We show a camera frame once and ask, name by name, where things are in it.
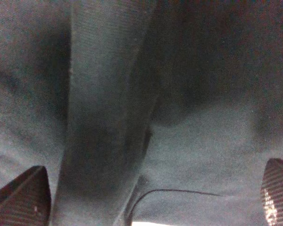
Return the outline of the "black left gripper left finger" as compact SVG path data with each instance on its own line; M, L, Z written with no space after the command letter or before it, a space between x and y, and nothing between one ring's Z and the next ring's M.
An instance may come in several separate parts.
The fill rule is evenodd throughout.
M0 226L47 226L50 211L50 185L44 166L32 166L0 189Z

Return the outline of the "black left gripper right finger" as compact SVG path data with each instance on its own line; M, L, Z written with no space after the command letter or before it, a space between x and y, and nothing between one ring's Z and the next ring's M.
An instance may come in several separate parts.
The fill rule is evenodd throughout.
M265 219L270 226L283 226L283 160L268 160L260 189Z

